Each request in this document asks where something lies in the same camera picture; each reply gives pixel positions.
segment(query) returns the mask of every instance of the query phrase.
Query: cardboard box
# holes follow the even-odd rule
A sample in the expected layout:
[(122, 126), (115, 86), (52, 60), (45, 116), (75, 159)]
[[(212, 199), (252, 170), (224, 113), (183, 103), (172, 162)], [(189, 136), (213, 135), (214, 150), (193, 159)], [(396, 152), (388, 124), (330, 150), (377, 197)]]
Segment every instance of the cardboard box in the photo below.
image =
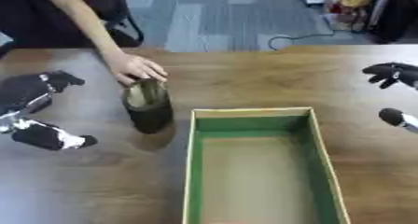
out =
[(194, 110), (183, 224), (348, 224), (309, 108)]

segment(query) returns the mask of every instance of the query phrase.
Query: person's arm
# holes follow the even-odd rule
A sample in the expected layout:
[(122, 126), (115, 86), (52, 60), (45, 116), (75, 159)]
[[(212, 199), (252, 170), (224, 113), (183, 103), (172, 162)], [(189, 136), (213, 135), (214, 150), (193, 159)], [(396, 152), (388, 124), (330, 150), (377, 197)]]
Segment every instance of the person's arm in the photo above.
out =
[(93, 42), (109, 65), (116, 79), (125, 85), (134, 80), (129, 75), (166, 80), (167, 73), (156, 63), (143, 57), (123, 52), (106, 31), (99, 17), (83, 0), (50, 0), (67, 14), (78, 28)]

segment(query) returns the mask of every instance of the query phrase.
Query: human hand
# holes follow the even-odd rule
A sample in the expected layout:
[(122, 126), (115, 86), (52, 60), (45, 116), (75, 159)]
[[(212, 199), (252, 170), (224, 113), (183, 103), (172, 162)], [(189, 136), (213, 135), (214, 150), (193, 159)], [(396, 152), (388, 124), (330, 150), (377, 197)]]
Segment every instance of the human hand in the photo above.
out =
[(379, 63), (363, 69), (363, 73), (373, 75), (370, 83), (382, 80), (381, 89), (386, 89), (398, 81), (418, 89), (418, 67), (405, 63)]
[(160, 65), (140, 56), (121, 52), (106, 59), (106, 62), (116, 79), (124, 85), (134, 83), (133, 77), (154, 77), (163, 82), (167, 81), (167, 73)]

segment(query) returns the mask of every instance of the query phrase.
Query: black cable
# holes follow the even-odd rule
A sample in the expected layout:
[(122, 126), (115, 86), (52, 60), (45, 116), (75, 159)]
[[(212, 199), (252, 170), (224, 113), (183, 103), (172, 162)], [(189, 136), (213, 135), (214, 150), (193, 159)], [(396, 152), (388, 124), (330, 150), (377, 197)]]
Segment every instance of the black cable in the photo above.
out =
[(287, 39), (290, 40), (292, 45), (295, 44), (296, 40), (301, 40), (301, 39), (305, 39), (305, 38), (309, 38), (309, 37), (318, 37), (318, 36), (334, 36), (336, 34), (336, 32), (347, 32), (347, 33), (351, 33), (351, 34), (361, 34), (364, 33), (364, 31), (358, 32), (354, 29), (354, 25), (361, 19), (361, 14), (360, 14), (360, 10), (358, 9), (355, 13), (355, 18), (353, 19), (353, 21), (350, 23), (350, 31), (346, 31), (346, 30), (334, 30), (332, 29), (331, 25), (329, 24), (329, 21), (327, 21), (326, 19), (324, 19), (324, 22), (327, 24), (329, 30), (332, 31), (331, 34), (310, 34), (310, 35), (302, 35), (302, 36), (289, 36), (289, 35), (277, 35), (274, 36), (273, 38), (271, 38), (268, 42), (269, 44), (269, 48), (272, 50), (278, 50), (276, 49), (273, 45), (272, 42), (277, 40), (277, 39)]
[(295, 44), (295, 42), (294, 42), (295, 40), (301, 40), (301, 39), (305, 39), (305, 38), (309, 38), (309, 37), (334, 36), (334, 35), (335, 35), (335, 31), (334, 30), (332, 30), (332, 33), (331, 34), (310, 34), (310, 35), (295, 36), (295, 37), (288, 36), (288, 35), (277, 35), (277, 36), (271, 38), (269, 40), (269, 43), (268, 44), (269, 44), (269, 48), (270, 49), (272, 49), (272, 50), (278, 50), (278, 49), (276, 49), (272, 45), (272, 42), (275, 41), (275, 40), (277, 40), (277, 39), (287, 39), (287, 40), (290, 40), (292, 42), (292, 45), (294, 45)]

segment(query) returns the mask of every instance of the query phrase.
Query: box rim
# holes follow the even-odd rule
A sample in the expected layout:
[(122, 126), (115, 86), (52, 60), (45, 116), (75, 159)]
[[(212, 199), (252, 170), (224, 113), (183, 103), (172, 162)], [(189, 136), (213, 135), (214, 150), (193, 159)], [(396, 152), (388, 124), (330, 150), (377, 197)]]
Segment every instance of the box rim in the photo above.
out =
[[(341, 186), (338, 181), (338, 177), (335, 173), (334, 167), (332, 166), (332, 162), (330, 160), (330, 156), (327, 152), (327, 148), (325, 146), (324, 140), (322, 138), (322, 134), (320, 132), (320, 127), (318, 120), (316, 118), (316, 113), (312, 107), (288, 107), (288, 108), (233, 108), (233, 109), (193, 109), (191, 110), (191, 118), (190, 118), (190, 130), (188, 136), (188, 153), (187, 153), (187, 166), (186, 166), (186, 183), (185, 183), (185, 190), (184, 190), (184, 198), (183, 198), (183, 219), (182, 224), (188, 224), (188, 213), (189, 213), (189, 193), (190, 193), (190, 179), (191, 179), (191, 163), (192, 163), (192, 153), (193, 153), (193, 140), (195, 136), (195, 128), (196, 128), (196, 118), (222, 118), (225, 116), (220, 116), (222, 114), (228, 113), (236, 113), (228, 116), (229, 118), (233, 117), (242, 117), (238, 116), (237, 113), (240, 112), (259, 112), (259, 111), (268, 111), (271, 112), (269, 116), (277, 116), (278, 114), (274, 114), (274, 112), (287, 112), (295, 114), (292, 111), (298, 111), (299, 116), (301, 116), (302, 111), (306, 112), (305, 114), (309, 115), (310, 126), (314, 130), (313, 138), (315, 139), (315, 145), (319, 150), (319, 155), (321, 162), (324, 166), (327, 167), (327, 180), (330, 184), (331, 193), (333, 194), (333, 200), (336, 205), (339, 207), (337, 208), (339, 220), (343, 221), (342, 224), (351, 224), (351, 220), (349, 218), (344, 199), (342, 196)], [(216, 116), (199, 116), (198, 112), (215, 112)]]

